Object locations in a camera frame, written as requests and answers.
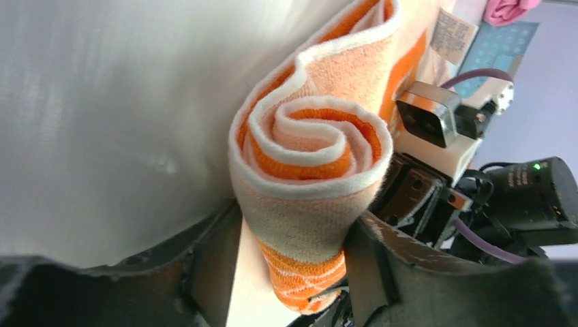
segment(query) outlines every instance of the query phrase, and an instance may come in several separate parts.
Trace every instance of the table surface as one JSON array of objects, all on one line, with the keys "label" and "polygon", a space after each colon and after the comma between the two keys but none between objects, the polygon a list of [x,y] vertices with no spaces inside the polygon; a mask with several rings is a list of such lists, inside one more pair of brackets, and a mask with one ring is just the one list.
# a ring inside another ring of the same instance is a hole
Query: table surface
[{"label": "table surface", "polygon": [[[486,0],[456,0],[453,13],[468,22],[479,24]],[[458,67],[449,67],[455,74]],[[299,316],[275,297],[267,264],[256,239],[243,222],[239,259],[231,295],[228,326],[285,327]]]}]

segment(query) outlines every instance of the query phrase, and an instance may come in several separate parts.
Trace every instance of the blue perforated panel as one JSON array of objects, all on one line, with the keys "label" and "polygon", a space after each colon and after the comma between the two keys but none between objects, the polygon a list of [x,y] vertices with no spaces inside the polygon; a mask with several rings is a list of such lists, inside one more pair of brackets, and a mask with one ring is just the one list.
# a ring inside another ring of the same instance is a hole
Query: blue perforated panel
[{"label": "blue perforated panel", "polygon": [[[493,27],[484,22],[459,73],[479,68],[509,71],[515,57],[526,53],[539,25],[538,22],[515,22],[504,27]],[[462,98],[467,98],[474,94],[485,80],[473,78],[458,84],[455,90]]]}]

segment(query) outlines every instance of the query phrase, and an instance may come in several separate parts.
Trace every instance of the towel tag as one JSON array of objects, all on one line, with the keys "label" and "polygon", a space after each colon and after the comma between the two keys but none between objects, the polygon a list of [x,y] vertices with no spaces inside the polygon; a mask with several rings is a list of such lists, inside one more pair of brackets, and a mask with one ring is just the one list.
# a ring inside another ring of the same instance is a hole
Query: towel tag
[{"label": "towel tag", "polygon": [[478,26],[470,24],[445,10],[440,10],[431,47],[445,60],[459,65],[472,45]]}]

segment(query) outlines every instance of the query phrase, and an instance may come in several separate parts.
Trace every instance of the folded cloth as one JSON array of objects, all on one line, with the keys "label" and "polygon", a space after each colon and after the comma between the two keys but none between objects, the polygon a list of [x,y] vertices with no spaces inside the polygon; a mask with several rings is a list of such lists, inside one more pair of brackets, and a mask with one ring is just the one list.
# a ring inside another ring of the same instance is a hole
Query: folded cloth
[{"label": "folded cloth", "polygon": [[492,26],[504,26],[519,20],[542,0],[489,0],[484,20]]},{"label": "folded cloth", "polygon": [[342,243],[380,187],[394,100],[416,77],[438,11],[437,0],[353,1],[234,118],[234,191],[273,291],[292,310],[319,312],[338,295],[309,300],[346,273]]}]

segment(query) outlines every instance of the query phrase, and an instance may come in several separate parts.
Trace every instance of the orange towel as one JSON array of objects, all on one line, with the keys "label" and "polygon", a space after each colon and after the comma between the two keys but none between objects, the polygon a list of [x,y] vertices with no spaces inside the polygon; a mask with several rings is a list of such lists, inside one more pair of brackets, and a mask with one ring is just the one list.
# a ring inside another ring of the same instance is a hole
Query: orange towel
[{"label": "orange towel", "polygon": [[342,243],[389,165],[395,97],[416,78],[438,0],[356,0],[260,82],[235,116],[230,171],[277,297],[302,314],[346,273]]}]

